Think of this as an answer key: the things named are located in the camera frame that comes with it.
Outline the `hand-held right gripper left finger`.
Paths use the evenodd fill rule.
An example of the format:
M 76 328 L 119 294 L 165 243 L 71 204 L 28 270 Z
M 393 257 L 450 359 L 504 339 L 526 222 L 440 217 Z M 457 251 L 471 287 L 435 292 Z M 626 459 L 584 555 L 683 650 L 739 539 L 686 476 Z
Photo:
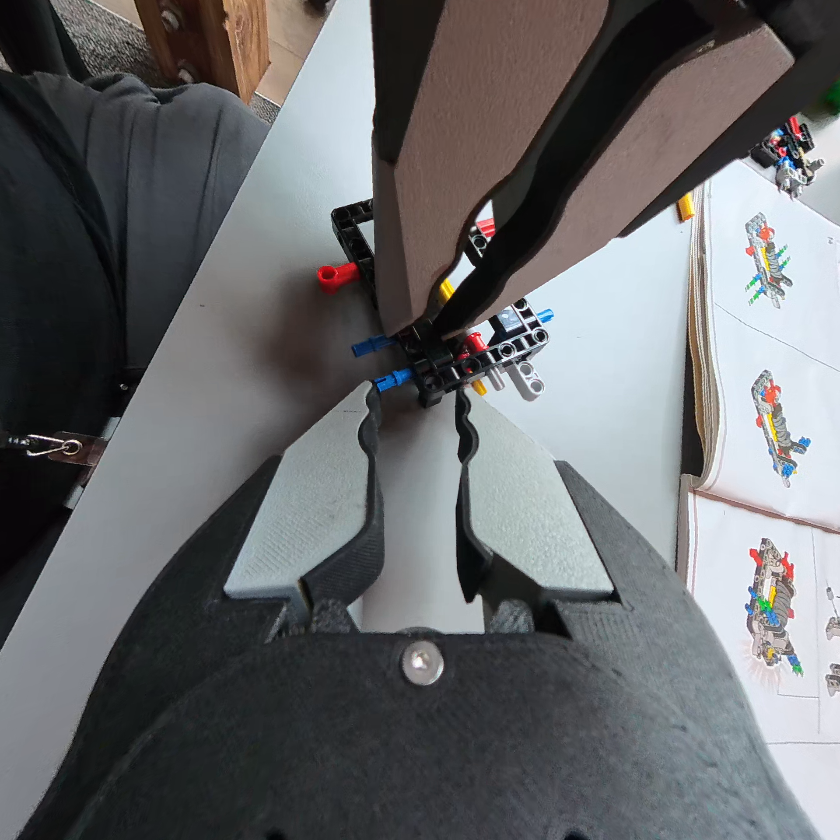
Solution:
M 363 381 L 282 454 L 224 585 L 296 614 L 356 603 L 384 565 L 379 393 Z

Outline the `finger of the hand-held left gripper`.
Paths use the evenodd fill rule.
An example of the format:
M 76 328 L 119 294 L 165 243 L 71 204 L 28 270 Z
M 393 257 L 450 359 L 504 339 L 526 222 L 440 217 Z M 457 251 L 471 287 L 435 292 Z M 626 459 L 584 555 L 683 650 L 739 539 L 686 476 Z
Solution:
M 372 2 L 374 273 L 386 333 L 424 314 L 467 224 L 519 165 L 607 9 Z
M 629 25 L 535 159 L 493 196 L 489 248 L 434 321 L 449 338 L 624 236 L 795 57 L 768 25 L 702 45 L 687 25 Z

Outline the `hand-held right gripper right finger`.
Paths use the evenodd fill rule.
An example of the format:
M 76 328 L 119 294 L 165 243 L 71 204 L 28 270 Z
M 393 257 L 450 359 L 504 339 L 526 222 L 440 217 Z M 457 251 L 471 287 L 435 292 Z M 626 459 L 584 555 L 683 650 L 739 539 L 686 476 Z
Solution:
M 456 566 L 467 602 L 611 600 L 614 583 L 551 453 L 484 398 L 456 397 Z

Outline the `pile of lego pieces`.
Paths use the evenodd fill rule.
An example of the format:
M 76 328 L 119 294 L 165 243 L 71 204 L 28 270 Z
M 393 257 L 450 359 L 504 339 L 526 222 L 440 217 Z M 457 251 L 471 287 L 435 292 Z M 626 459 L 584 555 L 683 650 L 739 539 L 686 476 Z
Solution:
M 754 145 L 749 157 L 763 169 L 772 169 L 779 191 L 796 199 L 824 167 L 824 159 L 810 156 L 814 148 L 809 126 L 794 115 Z

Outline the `black frame lego model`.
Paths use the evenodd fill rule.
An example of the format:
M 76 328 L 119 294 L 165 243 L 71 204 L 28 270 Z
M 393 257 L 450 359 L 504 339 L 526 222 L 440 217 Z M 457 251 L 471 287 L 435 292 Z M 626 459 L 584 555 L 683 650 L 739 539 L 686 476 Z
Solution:
M 332 231 L 347 261 L 340 266 L 322 266 L 318 283 L 330 295 L 357 284 L 377 310 L 373 222 L 371 199 L 332 210 Z M 432 319 L 420 318 L 399 332 L 384 332 L 355 343 L 352 352 L 360 358 L 400 348 L 406 366 L 378 377 L 374 384 L 379 393 L 384 393 L 414 383 L 424 408 L 467 386 L 483 396 L 487 385 L 502 391 L 507 382 L 514 384 L 524 400 L 533 402 L 545 393 L 533 358 L 550 341 L 547 325 L 552 319 L 552 310 L 535 311 L 526 298 L 521 298 L 490 317 L 492 332 L 488 339 L 477 329 L 443 339 L 435 332 Z

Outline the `lego instruction booklet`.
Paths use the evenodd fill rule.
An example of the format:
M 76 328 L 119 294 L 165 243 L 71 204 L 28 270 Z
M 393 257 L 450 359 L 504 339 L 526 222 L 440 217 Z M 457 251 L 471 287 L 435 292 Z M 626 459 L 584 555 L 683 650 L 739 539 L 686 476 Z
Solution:
M 702 469 L 681 481 L 678 569 L 787 784 L 838 838 L 838 226 L 741 162 L 695 197 Z

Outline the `person's torso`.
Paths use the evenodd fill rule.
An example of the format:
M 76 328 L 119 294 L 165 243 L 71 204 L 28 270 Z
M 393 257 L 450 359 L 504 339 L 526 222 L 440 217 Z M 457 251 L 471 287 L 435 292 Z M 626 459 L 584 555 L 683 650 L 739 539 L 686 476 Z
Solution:
M 120 415 L 269 125 L 234 94 L 2 71 L 1 419 L 97 437 Z M 84 468 L 1 454 L 4 642 Z

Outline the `wooden furniture frame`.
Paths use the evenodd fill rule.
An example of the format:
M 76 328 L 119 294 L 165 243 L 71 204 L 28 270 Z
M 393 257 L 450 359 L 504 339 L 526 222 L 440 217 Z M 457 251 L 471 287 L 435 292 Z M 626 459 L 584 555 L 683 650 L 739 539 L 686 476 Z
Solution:
M 265 1 L 136 1 L 165 79 L 203 82 L 249 104 L 270 65 Z

